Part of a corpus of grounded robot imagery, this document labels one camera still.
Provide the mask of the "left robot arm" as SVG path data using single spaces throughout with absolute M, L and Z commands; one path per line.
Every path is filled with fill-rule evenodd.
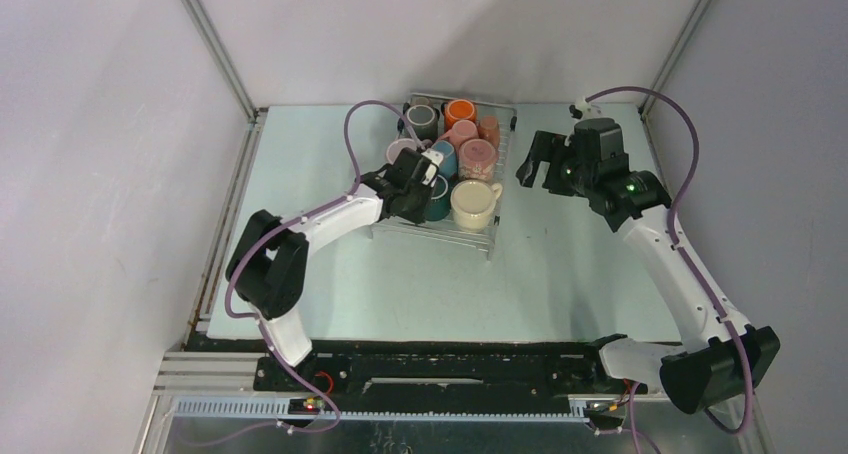
M 225 299 L 248 304 L 245 315 L 278 355 L 277 376 L 290 389 L 304 390 L 316 377 L 298 309 L 311 256 L 392 217 L 423 223 L 443 159 L 431 149 L 404 148 L 392 163 L 361 175 L 349 193 L 298 218 L 284 221 L 260 210 L 248 219 L 226 268 Z

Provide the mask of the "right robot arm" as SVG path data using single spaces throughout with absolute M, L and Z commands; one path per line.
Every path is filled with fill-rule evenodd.
M 688 245 L 667 190 L 650 171 L 635 171 L 621 126 L 610 118 L 578 121 L 569 135 L 538 130 L 516 172 L 533 186 L 542 164 L 543 189 L 579 197 L 648 272 L 679 332 L 680 344 L 636 341 L 623 334 L 601 338 L 597 355 L 581 366 L 585 385 L 606 392 L 620 379 L 661 389 L 686 414 L 741 396 L 753 401 L 780 341 L 756 328 L 722 292 Z

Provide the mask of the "dark teal mug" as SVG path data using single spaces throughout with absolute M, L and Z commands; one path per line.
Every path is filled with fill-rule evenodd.
M 437 222 L 445 219 L 450 214 L 450 192 L 451 185 L 442 175 L 436 177 L 430 201 L 425 211 L 427 222 Z

